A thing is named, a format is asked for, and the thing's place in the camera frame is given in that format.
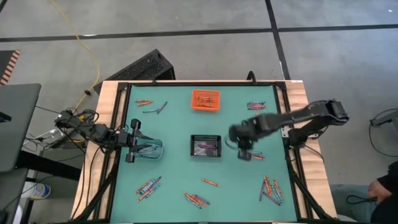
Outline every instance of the orange basket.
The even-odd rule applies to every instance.
[[[192,90],[191,107],[194,110],[218,111],[220,109],[220,91]]]

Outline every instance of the green mat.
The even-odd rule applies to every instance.
[[[190,107],[192,90],[219,90],[219,112],[194,111]],[[153,100],[153,104],[137,107],[134,100]],[[167,106],[160,114],[143,113]],[[296,221],[292,188],[287,172],[280,132],[261,139],[254,149],[265,155],[265,161],[242,161],[237,151],[225,145],[224,138],[232,124],[254,116],[247,110],[248,101],[266,101],[262,113],[276,113],[271,86],[133,86],[126,123],[141,120],[141,132],[161,139],[164,153],[158,161],[136,159],[128,164],[121,153],[111,223],[145,222],[254,222],[269,220]],[[192,134],[220,135],[220,158],[190,156]],[[267,197],[259,201],[262,180],[268,175],[277,179],[284,203],[277,206]],[[158,178],[161,186],[149,198],[137,203],[134,192],[149,179]],[[201,181],[212,180],[215,187]],[[183,193],[198,194],[211,202],[198,209],[185,200]]]

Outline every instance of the yellow cable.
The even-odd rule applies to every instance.
[[[95,56],[95,54],[93,52],[91,52],[89,50],[89,48],[80,40],[79,38],[79,34],[78,32],[75,30],[75,28],[73,27],[73,24],[70,22],[69,18],[67,17],[67,15],[65,15],[63,13],[63,11],[58,7],[58,5],[55,3],[54,0],[50,0],[51,4],[53,4],[53,6],[56,8],[56,10],[58,10],[58,12],[60,12],[60,14],[63,16],[63,18],[65,19],[65,21],[67,22],[67,24],[70,26],[70,28],[75,32],[75,36],[77,41],[79,42],[79,44],[88,51],[88,53],[90,53],[91,58],[94,60],[95,66],[96,66],[96,73],[97,73],[97,78],[95,80],[95,82],[92,84],[92,86],[88,89],[88,91],[92,90],[94,88],[94,86],[97,84],[98,80],[100,79],[100,65],[98,64],[98,60]],[[80,99],[79,103],[77,103],[77,105],[75,106],[75,110],[77,110],[77,108],[80,106],[81,102],[85,99],[86,94],[83,95],[83,97]]]
[[[84,141],[86,141],[86,139],[82,139],[82,140],[73,140],[74,143],[81,143],[81,142],[84,142]]]

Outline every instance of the concrete floor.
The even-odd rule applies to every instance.
[[[278,27],[352,26],[398,23],[393,0],[272,0]],[[115,34],[193,29],[269,28],[262,0],[84,0],[57,1],[80,34]],[[1,37],[72,35],[49,1],[8,1],[0,13]],[[351,117],[320,139],[331,184],[368,184],[395,161],[376,153],[368,124],[378,112],[398,105],[397,29],[281,33],[292,79],[304,80],[310,101],[336,98]],[[253,70],[259,79],[282,79],[271,33],[143,37],[85,40],[98,56],[101,79],[159,49],[174,65],[177,79],[243,79]],[[0,50],[21,50],[9,84],[42,84],[38,105],[60,111],[74,106],[95,79],[94,65],[75,41],[0,43]],[[94,94],[85,108],[95,108]],[[53,128],[54,114],[36,110],[29,129]],[[397,131],[373,130],[375,144],[398,154]],[[64,159],[75,151],[46,152]],[[70,161],[81,166],[81,159]],[[71,214],[76,183],[50,179],[51,200],[36,202],[31,221],[62,222]]]

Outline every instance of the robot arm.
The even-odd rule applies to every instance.
[[[323,100],[310,103],[301,110],[284,114],[260,114],[242,121],[239,125],[229,127],[229,139],[238,144],[238,158],[250,160],[254,142],[264,138],[283,126],[310,121],[300,129],[291,129],[289,141],[291,146],[299,146],[308,136],[329,125],[343,125],[349,118],[343,105],[335,100]]]
[[[87,111],[89,112],[85,113],[84,111],[82,114],[95,113],[95,111]],[[140,132],[141,122],[138,119],[131,120],[132,133],[130,134],[124,128],[113,130],[106,127],[105,124],[95,124],[94,116],[89,116],[91,118],[89,121],[87,119],[82,121],[78,115],[74,116],[71,111],[64,110],[61,111],[54,122],[58,128],[73,128],[85,139],[89,139],[101,147],[104,153],[111,153],[115,148],[128,147],[129,153],[126,156],[126,162],[134,162],[135,152],[150,147],[146,144],[137,144],[138,138],[152,139]]]

